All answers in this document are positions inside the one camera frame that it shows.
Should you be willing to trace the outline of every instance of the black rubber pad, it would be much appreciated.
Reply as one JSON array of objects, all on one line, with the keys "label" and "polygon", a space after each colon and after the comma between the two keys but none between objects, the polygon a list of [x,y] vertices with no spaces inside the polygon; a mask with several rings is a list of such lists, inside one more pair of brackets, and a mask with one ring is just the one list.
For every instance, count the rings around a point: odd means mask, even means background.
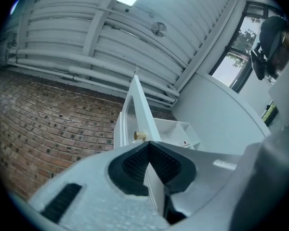
[{"label": "black rubber pad", "polygon": [[185,191],[196,177],[196,166],[191,160],[153,141],[144,142],[112,160],[108,174],[124,193],[148,196],[144,177],[149,163],[163,182],[167,195]]},{"label": "black rubber pad", "polygon": [[41,214],[54,223],[58,223],[73,202],[82,186],[75,183],[66,185],[53,200],[45,207]]}]

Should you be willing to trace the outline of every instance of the gold knob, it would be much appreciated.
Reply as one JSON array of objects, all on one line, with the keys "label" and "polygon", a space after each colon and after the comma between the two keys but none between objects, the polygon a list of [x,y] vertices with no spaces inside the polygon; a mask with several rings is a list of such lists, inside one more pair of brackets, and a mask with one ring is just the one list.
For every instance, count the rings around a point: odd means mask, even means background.
[{"label": "gold knob", "polygon": [[142,132],[135,131],[134,132],[134,140],[143,140],[145,141],[146,134]]}]

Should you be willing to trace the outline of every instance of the tree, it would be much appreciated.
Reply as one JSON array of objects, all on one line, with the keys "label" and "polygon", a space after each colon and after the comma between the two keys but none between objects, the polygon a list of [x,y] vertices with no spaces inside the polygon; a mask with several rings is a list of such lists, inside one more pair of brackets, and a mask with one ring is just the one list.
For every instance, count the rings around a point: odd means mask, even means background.
[{"label": "tree", "polygon": [[[250,21],[252,23],[254,22],[258,22],[256,19],[250,18]],[[245,30],[244,32],[241,31],[241,29],[239,30],[239,35],[236,38],[235,42],[232,45],[232,48],[235,48],[237,50],[243,51],[247,54],[249,54],[254,41],[256,39],[256,33],[250,29]],[[228,54],[227,57],[229,57],[230,59],[232,59],[234,61],[233,63],[233,67],[243,67],[245,61],[233,54]]]}]

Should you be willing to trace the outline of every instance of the ceiling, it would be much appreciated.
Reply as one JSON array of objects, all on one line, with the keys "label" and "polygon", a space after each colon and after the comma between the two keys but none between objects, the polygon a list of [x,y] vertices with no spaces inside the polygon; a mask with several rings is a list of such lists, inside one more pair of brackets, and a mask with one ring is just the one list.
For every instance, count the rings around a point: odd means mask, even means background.
[{"label": "ceiling", "polygon": [[[230,1],[137,0],[127,7],[116,0],[20,0],[0,36],[0,63],[10,48],[18,51],[9,58],[32,67],[49,69],[38,62],[44,61],[61,67],[54,72],[66,73],[64,66],[89,69],[90,77],[74,75],[114,88],[117,96],[126,95],[126,83],[137,74],[150,101],[172,106]],[[159,25],[162,34],[154,34],[152,26]]]}]

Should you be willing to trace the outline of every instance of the brick wall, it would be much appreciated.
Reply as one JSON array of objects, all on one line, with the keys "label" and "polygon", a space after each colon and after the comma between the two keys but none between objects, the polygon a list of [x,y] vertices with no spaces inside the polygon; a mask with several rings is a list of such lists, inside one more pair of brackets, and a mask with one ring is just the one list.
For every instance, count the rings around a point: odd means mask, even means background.
[{"label": "brick wall", "polygon": [[[28,199],[83,157],[113,149],[124,100],[53,81],[0,71],[0,175]],[[154,117],[175,119],[152,108]]]}]

